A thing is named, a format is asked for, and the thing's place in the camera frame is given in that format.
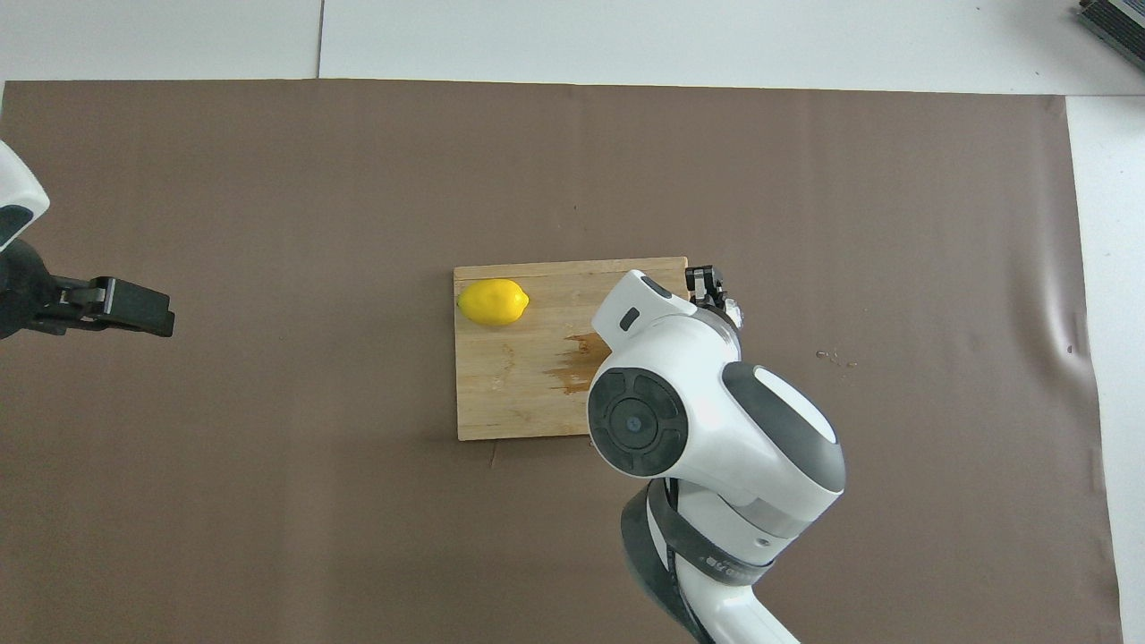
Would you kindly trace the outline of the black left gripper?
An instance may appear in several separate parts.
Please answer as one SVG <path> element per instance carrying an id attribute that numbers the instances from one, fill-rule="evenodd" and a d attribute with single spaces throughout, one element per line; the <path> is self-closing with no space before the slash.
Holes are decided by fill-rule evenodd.
<path id="1" fill-rule="evenodd" d="M 111 276 L 89 282 L 52 275 L 31 244 L 15 239 L 1 254 L 1 338 L 21 330 L 49 335 L 65 335 L 70 327 L 90 330 L 81 307 L 61 303 L 65 291 L 89 286 L 97 291 L 89 305 L 95 322 L 135 333 L 174 335 L 175 314 L 166 293 Z"/>

